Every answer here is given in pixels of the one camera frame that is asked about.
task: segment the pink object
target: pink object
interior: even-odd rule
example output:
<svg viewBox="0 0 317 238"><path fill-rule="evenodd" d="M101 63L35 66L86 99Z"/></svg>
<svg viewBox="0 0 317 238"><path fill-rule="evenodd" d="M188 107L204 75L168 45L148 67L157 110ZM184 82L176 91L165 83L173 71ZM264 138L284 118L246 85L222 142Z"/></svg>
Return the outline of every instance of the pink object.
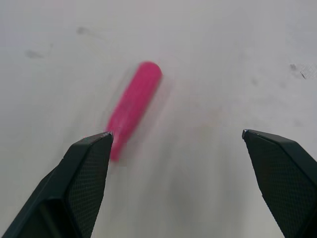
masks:
<svg viewBox="0 0 317 238"><path fill-rule="evenodd" d="M113 134L110 154L112 161L119 159L123 145L128 141L140 122L161 77L162 72L155 63L144 62L139 65L106 127L106 131Z"/></svg>

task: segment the white table surface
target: white table surface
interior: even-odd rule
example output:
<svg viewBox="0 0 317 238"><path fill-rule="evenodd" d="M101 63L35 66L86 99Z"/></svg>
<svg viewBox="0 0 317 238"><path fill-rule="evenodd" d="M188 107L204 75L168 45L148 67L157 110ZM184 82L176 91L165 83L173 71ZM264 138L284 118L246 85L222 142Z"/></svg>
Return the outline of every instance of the white table surface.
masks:
<svg viewBox="0 0 317 238"><path fill-rule="evenodd" d="M317 158L314 0L2 0L0 235L139 62L164 78L111 164L94 238L281 238L242 129Z"/></svg>

